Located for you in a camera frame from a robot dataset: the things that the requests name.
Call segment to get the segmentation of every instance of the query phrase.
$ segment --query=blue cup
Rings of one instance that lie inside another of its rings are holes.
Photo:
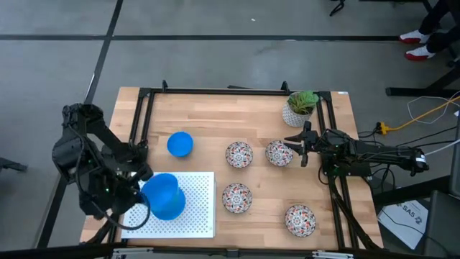
[[[175,219],[185,208],[184,192],[179,188],[178,179],[170,173],[151,177],[141,192],[149,199],[150,210],[158,219]]]
[[[187,132],[176,132],[167,140],[167,150],[176,157],[183,157],[192,151],[193,139]]]

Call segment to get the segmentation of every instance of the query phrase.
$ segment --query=concrete floor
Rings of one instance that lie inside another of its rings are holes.
[[[115,3],[3,0],[0,34],[104,35]],[[334,6],[319,0],[131,0],[124,2],[115,34],[398,35],[417,28],[426,15],[418,3],[348,0],[329,17]],[[60,112],[83,101],[101,46],[100,41],[0,41],[0,156],[29,165],[27,173],[1,172],[0,250],[35,246],[58,175],[51,149],[61,134]],[[291,89],[348,91],[360,131],[371,130],[376,121],[397,126],[409,120],[406,103],[413,98],[387,97],[385,87],[422,88],[449,70],[447,53],[412,63],[403,57],[410,48],[398,42],[112,42],[94,104],[109,123],[120,86],[158,87],[165,79],[171,87],[275,89],[287,81]],[[422,114],[441,103],[422,100],[413,111]],[[379,141],[396,145],[451,127],[454,110],[449,107],[435,124],[412,124]],[[426,142],[453,138],[449,132]],[[396,171],[398,186],[449,174],[451,150],[429,157],[429,163],[432,169],[414,178]],[[77,244],[83,220],[76,188],[69,186],[50,246]]]

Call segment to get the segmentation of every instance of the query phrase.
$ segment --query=yellow cable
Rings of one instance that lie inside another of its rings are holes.
[[[444,103],[444,104],[442,104],[442,105],[440,105],[440,106],[437,106],[436,108],[434,108],[434,109],[432,109],[432,110],[430,110],[430,111],[427,111],[426,113],[420,115],[419,117],[417,117],[417,118],[415,118],[415,119],[412,119],[412,120],[410,120],[409,122],[406,122],[406,123],[404,123],[403,125],[401,125],[401,126],[399,126],[399,127],[396,127],[396,128],[391,128],[391,127],[385,126],[385,124],[384,124],[383,122],[380,122],[380,126],[382,127],[382,134],[383,134],[383,135],[386,135],[386,134],[387,134],[388,132],[390,132],[390,131],[401,130],[403,127],[408,126],[409,124],[411,124],[411,123],[413,123],[413,122],[415,122],[415,121],[417,121],[417,120],[419,120],[419,119],[425,117],[426,115],[428,115],[428,114],[430,114],[430,113],[432,113],[432,112],[435,112],[435,111],[437,111],[437,110],[443,108],[444,106],[446,106],[446,105],[448,105],[448,104],[453,103],[454,101],[456,101],[456,100],[458,100],[458,99],[460,99],[460,96],[457,96],[456,98],[454,98],[454,99],[452,99],[452,100],[449,100],[449,101],[447,101],[446,103]]]

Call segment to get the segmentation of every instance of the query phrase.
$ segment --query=perforated board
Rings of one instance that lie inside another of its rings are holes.
[[[150,215],[145,226],[138,230],[122,230],[121,238],[213,238],[216,222],[216,182],[214,172],[174,172],[179,187],[185,194],[182,214],[170,221]],[[142,204],[133,206],[124,214],[123,224],[136,226],[147,214]]]

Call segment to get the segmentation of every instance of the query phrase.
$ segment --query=red sneaker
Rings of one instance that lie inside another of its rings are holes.
[[[411,61],[423,61],[429,58],[434,57],[435,53],[430,53],[426,49],[426,45],[423,47],[418,47],[414,50],[409,50],[405,53],[405,58]]]
[[[423,35],[419,33],[418,29],[413,32],[408,32],[400,36],[400,41],[405,44],[425,44],[431,35]]]

